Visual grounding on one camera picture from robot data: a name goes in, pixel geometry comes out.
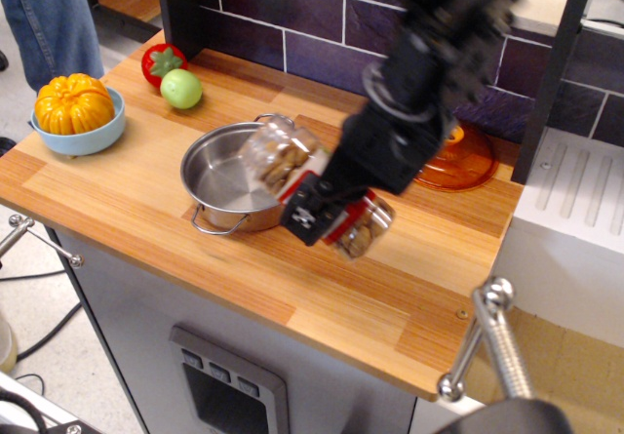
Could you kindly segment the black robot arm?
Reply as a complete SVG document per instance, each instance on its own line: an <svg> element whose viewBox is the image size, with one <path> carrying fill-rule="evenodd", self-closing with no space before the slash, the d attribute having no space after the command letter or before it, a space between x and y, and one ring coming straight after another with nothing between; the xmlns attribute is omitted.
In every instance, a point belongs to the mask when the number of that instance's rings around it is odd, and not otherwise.
<svg viewBox="0 0 624 434"><path fill-rule="evenodd" d="M387 58L363 72L369 98L331 159L305 176L281 223L305 245L371 187L399 195L442 148L453 111L488 85L493 52L518 0L398 0L406 9Z"/></svg>

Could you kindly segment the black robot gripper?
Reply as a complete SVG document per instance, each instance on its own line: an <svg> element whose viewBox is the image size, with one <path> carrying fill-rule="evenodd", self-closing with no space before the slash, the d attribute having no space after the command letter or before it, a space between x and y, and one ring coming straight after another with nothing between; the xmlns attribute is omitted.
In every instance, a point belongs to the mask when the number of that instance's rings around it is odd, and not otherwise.
<svg viewBox="0 0 624 434"><path fill-rule="evenodd" d="M401 117L369 101L342 125L321 176L306 173L282 212L280 225L305 246L315 245L366 189L402 194L441 149L443 118L434 104Z"/></svg>

